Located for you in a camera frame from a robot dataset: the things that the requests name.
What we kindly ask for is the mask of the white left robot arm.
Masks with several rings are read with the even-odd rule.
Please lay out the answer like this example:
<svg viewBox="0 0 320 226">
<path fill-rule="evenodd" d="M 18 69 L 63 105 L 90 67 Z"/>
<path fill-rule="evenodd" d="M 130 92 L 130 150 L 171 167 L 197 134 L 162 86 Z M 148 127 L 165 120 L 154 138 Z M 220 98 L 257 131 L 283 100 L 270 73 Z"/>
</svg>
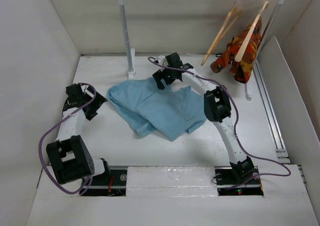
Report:
<svg viewBox="0 0 320 226">
<path fill-rule="evenodd" d="M 81 137 L 85 121 L 92 120 L 107 99 L 87 83 L 72 84 L 65 91 L 67 99 L 57 138 L 46 146 L 56 181 L 63 185 L 94 177 L 98 183 L 107 184 L 112 177 L 107 161 L 92 158 Z"/>
</svg>

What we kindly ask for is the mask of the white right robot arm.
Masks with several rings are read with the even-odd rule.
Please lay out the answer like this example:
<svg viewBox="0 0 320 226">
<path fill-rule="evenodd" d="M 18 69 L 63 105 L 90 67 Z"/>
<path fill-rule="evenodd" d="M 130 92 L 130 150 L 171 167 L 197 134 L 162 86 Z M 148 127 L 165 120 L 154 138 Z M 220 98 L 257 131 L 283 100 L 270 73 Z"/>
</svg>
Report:
<svg viewBox="0 0 320 226">
<path fill-rule="evenodd" d="M 159 67 L 152 75 L 158 89 L 164 90 L 166 86 L 180 80 L 203 97 L 204 114 L 217 128 L 227 149 L 234 184 L 247 183 L 254 175 L 255 167 L 248 153 L 241 148 L 234 132 L 232 107 L 227 89 L 219 82 L 199 75 L 192 65 L 183 63 L 177 53 L 166 57 L 149 57 L 148 61 Z"/>
</svg>

